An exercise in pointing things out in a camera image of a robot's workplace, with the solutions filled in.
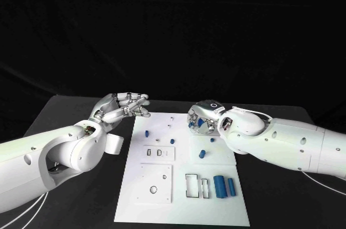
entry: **circular hole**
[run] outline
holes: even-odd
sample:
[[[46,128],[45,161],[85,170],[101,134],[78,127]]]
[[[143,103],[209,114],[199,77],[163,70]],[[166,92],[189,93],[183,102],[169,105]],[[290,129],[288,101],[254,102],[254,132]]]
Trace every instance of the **circular hole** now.
[[[26,154],[23,156],[23,160],[25,160],[26,164],[30,166],[32,165],[32,156],[29,154]]]
[[[157,193],[157,187],[153,185],[151,187],[150,187],[150,192],[154,194],[154,193]]]
[[[304,145],[307,143],[307,139],[303,137],[300,140],[300,144]]]

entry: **white cable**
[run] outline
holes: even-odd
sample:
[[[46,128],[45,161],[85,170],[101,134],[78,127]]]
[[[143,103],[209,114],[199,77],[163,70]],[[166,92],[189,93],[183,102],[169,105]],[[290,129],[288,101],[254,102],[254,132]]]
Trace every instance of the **white cable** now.
[[[29,210],[35,207],[43,196],[45,194],[39,197],[38,201],[32,204],[26,211],[0,229],[4,229],[29,212]]]
[[[316,181],[306,173],[304,173],[304,175],[306,175],[316,183],[319,183],[322,186],[324,186],[326,188],[329,188],[330,190],[333,190],[335,192],[337,192],[337,193],[340,193],[340,194],[343,194],[343,195],[346,196],[346,193],[337,191],[336,189],[333,189],[333,188],[330,188],[329,186],[326,186],[324,184],[322,184],[322,183],[320,183],[319,181]]]
[[[261,114],[261,115],[267,116],[268,117],[268,122],[273,120],[273,117],[270,115],[267,115],[267,114],[264,114],[264,113],[261,113],[258,111],[242,109],[242,108],[239,108],[237,106],[234,106],[232,108],[235,108],[237,110],[241,110],[241,111],[245,111],[245,112],[250,112],[250,113],[257,113],[257,114]]]
[[[45,194],[45,198],[43,198],[43,201],[42,201],[40,206],[39,206],[39,208],[38,208],[38,211],[36,211],[35,215],[32,216],[30,221],[29,221],[29,222],[25,224],[25,226],[22,227],[22,229],[25,229],[25,228],[28,227],[29,223],[30,223],[32,220],[35,219],[35,217],[36,217],[36,215],[38,215],[38,213],[39,213],[39,211],[40,211],[40,208],[42,208],[42,206],[43,206],[43,203],[45,203],[45,201],[46,201],[48,195],[49,195],[49,193]]]

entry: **white robotic arm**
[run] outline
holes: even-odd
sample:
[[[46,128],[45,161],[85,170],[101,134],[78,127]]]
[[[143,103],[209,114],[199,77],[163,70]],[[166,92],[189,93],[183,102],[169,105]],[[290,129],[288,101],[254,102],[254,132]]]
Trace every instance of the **white robotic arm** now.
[[[0,213],[88,172],[104,152],[120,153],[124,138],[108,132],[123,118],[150,117],[143,108],[150,104],[147,99],[146,94],[108,94],[97,103],[88,120],[0,144]],[[56,165],[51,169],[46,157]]]
[[[346,135],[309,123],[271,118],[213,100],[196,103],[188,114],[193,133],[219,132],[238,154],[251,154],[277,166],[346,178]]]

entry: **blue component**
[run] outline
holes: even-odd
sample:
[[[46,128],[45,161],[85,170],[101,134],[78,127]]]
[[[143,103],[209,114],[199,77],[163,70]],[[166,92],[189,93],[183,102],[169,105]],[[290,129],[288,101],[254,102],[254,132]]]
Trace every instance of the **blue component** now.
[[[201,127],[203,123],[205,123],[205,121],[202,120],[202,118],[199,118],[199,120],[198,120],[198,126]]]
[[[205,155],[206,155],[206,151],[202,150],[201,153],[199,153],[199,158],[205,158]]]
[[[234,179],[228,178],[228,185],[229,185],[229,192],[231,192],[231,196],[235,197],[237,195],[237,190],[235,190],[235,184],[234,184]]]
[[[226,185],[225,185],[225,179],[222,175],[216,175],[213,177],[213,184],[215,184],[215,192],[218,198],[226,198],[228,197],[228,191],[226,191]]]

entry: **table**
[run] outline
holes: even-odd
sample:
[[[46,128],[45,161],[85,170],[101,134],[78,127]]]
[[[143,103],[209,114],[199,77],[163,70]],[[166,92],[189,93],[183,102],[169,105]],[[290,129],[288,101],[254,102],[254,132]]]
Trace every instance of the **table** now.
[[[53,96],[25,136],[55,130],[85,120],[98,100],[100,98]],[[150,112],[188,113],[193,103],[151,100],[146,108]],[[297,106],[229,103],[224,103],[224,106],[226,109],[232,106],[244,107],[274,118],[313,123],[307,111]],[[111,131],[113,134],[124,137],[120,155],[105,153],[97,167],[69,179],[49,192],[45,205],[28,229],[213,228],[205,225],[114,222],[134,120],[133,117],[126,118]],[[235,159],[251,228],[345,227],[346,196],[316,184],[301,172],[280,168],[250,154],[235,154]],[[346,181],[327,175],[310,175],[335,189],[346,191]],[[26,210],[32,203],[33,201],[0,214],[0,226]],[[7,229],[22,228],[35,212],[36,209]],[[218,228],[244,227],[221,226]]]

